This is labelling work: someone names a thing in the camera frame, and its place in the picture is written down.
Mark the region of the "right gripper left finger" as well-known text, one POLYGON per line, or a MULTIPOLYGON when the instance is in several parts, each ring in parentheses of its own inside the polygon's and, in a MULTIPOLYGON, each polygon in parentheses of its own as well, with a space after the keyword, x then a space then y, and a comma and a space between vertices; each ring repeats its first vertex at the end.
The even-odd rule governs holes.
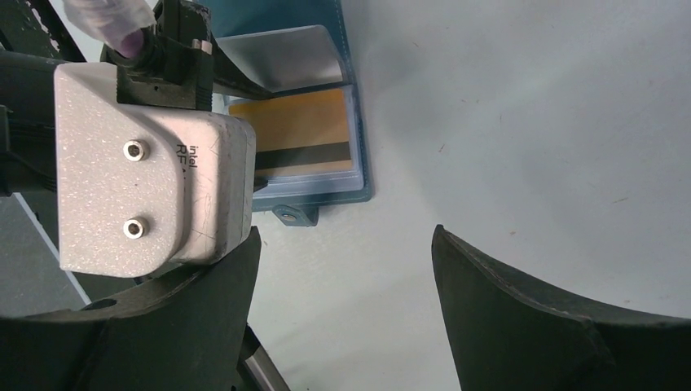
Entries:
POLYGON ((82 310, 2 318, 2 389, 235 389, 261 251, 253 227, 211 266, 179 266, 82 310))

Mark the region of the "gold credit card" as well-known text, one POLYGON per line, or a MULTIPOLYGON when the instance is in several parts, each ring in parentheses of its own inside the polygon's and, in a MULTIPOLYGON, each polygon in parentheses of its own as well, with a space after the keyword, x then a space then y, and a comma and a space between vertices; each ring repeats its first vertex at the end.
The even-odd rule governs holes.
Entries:
POLYGON ((255 174, 281 177, 349 171, 349 111, 345 89, 237 101, 228 112, 246 120, 257 138, 255 174))

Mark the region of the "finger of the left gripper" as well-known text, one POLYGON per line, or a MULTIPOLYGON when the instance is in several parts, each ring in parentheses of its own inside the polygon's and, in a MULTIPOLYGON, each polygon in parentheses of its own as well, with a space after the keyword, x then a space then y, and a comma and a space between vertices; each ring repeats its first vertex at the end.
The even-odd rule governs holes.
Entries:
POLYGON ((212 93, 230 95, 250 100, 272 99, 273 93, 247 77, 238 66, 220 48, 212 33, 209 34, 212 50, 210 65, 210 92, 208 102, 212 102, 212 93))

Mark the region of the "blue card holder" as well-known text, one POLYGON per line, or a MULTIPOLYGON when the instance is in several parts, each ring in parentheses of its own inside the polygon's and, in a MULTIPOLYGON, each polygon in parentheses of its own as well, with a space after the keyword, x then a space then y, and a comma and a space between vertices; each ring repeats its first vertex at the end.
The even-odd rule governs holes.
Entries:
MULTIPOLYGON (((258 178, 266 186, 253 210, 286 226, 315 226, 322 207, 370 200, 372 186, 359 90, 338 1, 208 1, 220 48, 273 98, 345 89, 354 168, 323 174, 258 178)), ((223 95, 224 111, 240 101, 223 95)))

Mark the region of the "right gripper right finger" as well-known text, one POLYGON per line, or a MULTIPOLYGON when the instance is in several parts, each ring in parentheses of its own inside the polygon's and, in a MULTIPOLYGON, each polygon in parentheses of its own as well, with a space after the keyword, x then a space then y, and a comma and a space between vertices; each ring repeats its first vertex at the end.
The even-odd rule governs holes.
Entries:
POLYGON ((690 321, 558 288, 437 226, 434 278, 464 390, 687 390, 690 321))

